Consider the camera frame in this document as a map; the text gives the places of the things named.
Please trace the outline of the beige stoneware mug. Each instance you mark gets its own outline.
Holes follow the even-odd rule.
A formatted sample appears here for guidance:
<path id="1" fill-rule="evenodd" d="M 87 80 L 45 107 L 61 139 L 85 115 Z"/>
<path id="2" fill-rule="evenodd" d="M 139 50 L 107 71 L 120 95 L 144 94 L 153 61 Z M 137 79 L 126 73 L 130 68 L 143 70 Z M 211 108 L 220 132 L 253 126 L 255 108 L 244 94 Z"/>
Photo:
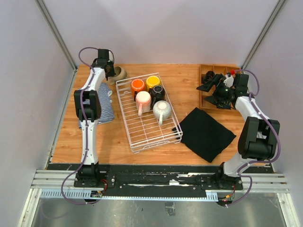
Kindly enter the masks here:
<path id="1" fill-rule="evenodd" d="M 108 78 L 108 84 L 113 85 L 119 80 L 123 80 L 127 78 L 127 72 L 124 68 L 120 66 L 115 66 L 114 67 L 115 75 L 113 77 Z"/>

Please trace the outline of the orange mug black handle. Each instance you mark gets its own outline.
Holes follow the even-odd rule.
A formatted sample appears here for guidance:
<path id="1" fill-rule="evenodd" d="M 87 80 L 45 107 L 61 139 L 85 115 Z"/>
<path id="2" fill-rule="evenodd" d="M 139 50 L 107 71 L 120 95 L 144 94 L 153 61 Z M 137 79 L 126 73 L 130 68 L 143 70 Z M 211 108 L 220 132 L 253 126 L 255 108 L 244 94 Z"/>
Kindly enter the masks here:
<path id="1" fill-rule="evenodd" d="M 131 82 L 131 92 L 132 96 L 134 98 L 134 101 L 136 99 L 136 95 L 141 92 L 146 90 L 146 85 L 145 82 L 142 79 L 134 79 Z"/>

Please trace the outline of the light grey mug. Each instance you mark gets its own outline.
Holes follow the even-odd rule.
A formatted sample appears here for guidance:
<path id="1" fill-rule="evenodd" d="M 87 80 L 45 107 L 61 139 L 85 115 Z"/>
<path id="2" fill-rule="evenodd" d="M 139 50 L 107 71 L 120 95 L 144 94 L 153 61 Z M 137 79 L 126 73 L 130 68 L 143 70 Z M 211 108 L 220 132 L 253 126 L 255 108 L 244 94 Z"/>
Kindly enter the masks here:
<path id="1" fill-rule="evenodd" d="M 163 121 L 168 119 L 171 114 L 171 105 L 166 101 L 158 101 L 153 106 L 153 113 L 159 122 L 159 125 L 163 124 Z"/>

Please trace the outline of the black faceted mug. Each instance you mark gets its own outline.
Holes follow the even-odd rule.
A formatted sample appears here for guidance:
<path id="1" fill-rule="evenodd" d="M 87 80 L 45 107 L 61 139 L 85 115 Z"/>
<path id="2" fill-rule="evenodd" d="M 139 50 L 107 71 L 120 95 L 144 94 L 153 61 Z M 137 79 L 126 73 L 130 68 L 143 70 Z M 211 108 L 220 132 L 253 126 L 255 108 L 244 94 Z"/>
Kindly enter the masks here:
<path id="1" fill-rule="evenodd" d="M 156 85 L 153 88 L 149 88 L 151 95 L 151 109 L 158 101 L 165 101 L 165 90 L 161 85 Z"/>

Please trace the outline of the yellow mug black handle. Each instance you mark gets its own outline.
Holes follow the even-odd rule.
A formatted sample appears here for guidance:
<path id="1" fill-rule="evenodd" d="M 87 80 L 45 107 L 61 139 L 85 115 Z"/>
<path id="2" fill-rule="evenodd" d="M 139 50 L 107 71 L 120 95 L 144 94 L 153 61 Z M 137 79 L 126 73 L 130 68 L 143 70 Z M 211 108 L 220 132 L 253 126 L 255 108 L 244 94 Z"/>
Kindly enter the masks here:
<path id="1" fill-rule="evenodd" d="M 154 86 L 157 86 L 161 83 L 160 78 L 158 76 L 149 76 L 146 79 L 146 90 L 149 91 L 153 89 Z"/>

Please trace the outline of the white pink mug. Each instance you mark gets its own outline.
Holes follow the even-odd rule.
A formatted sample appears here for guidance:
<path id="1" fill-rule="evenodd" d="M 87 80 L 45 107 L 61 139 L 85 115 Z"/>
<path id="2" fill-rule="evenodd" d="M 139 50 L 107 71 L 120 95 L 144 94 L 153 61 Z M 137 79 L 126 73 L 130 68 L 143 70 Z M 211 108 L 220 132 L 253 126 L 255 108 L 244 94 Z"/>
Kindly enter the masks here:
<path id="1" fill-rule="evenodd" d="M 138 116 L 142 116 L 143 113 L 150 111 L 152 98 L 147 91 L 140 91 L 136 95 L 135 101 Z"/>

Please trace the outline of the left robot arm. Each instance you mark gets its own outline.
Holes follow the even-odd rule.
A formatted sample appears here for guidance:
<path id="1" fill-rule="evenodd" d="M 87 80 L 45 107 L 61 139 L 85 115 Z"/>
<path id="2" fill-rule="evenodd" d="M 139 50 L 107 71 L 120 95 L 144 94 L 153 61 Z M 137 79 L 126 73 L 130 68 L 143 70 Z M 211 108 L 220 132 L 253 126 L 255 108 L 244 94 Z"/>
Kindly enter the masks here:
<path id="1" fill-rule="evenodd" d="M 84 86 L 74 92 L 76 115 L 82 130 L 82 158 L 75 187 L 98 187 L 102 182 L 97 156 L 97 126 L 101 117 L 98 89 L 104 79 L 115 75 L 115 59 L 109 49 L 94 49 L 98 52 L 97 58 L 86 64 L 90 68 L 89 77 Z"/>

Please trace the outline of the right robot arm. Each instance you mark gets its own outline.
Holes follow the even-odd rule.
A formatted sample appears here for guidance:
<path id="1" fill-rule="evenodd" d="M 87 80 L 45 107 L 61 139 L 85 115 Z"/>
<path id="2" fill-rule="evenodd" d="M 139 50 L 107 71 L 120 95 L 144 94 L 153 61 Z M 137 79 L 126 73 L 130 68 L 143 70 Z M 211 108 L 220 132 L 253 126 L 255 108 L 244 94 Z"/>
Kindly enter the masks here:
<path id="1" fill-rule="evenodd" d="M 280 123 L 267 117 L 257 106 L 255 94 L 248 91 L 249 70 L 232 70 L 226 75 L 208 71 L 202 75 L 197 90 L 208 92 L 215 88 L 205 101 L 220 109 L 234 108 L 245 124 L 238 141 L 238 152 L 221 163 L 217 172 L 204 182 L 217 189 L 240 189 L 241 173 L 254 163 L 272 163 L 278 159 L 281 144 L 278 137 Z"/>

